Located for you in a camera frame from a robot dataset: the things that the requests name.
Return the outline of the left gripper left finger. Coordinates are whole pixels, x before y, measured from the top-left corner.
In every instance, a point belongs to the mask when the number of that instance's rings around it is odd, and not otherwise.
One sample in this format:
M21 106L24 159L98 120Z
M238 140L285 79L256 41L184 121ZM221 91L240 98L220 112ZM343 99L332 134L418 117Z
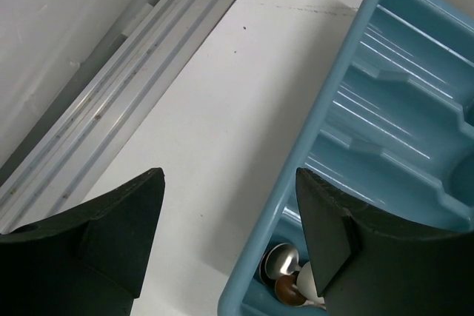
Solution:
M1 235L2 315L129 315L164 200L161 168Z

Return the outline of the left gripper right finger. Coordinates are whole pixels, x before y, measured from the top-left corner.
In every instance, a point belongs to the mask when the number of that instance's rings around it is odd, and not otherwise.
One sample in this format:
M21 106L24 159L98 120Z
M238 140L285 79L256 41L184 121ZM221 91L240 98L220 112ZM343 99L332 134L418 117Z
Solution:
M309 169L296 198L314 281L330 315L471 315L473 234L412 222Z

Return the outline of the white spoon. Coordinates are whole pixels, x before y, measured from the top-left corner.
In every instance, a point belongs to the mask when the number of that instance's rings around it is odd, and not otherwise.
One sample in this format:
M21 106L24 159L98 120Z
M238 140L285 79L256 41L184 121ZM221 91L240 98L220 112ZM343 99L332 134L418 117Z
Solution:
M317 307L325 307L324 298L318 296L310 262L306 262L302 266L296 279L296 285L299 292L305 296L306 299L312 301Z

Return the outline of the copper spoon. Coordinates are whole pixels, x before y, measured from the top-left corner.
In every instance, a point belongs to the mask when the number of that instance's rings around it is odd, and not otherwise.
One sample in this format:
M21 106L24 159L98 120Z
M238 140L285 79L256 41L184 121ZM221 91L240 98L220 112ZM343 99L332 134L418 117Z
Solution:
M324 303L316 303L307 299L298 290L295 275L282 275L275 281L274 292L276 298L286 306L302 307L314 306L326 310Z

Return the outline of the silver spoon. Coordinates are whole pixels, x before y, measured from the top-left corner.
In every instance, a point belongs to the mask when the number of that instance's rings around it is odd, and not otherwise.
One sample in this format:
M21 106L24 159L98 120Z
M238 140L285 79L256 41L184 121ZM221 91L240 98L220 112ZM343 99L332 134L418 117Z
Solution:
M262 280L269 281L300 270L297 248L291 243L280 243L264 254L258 271Z

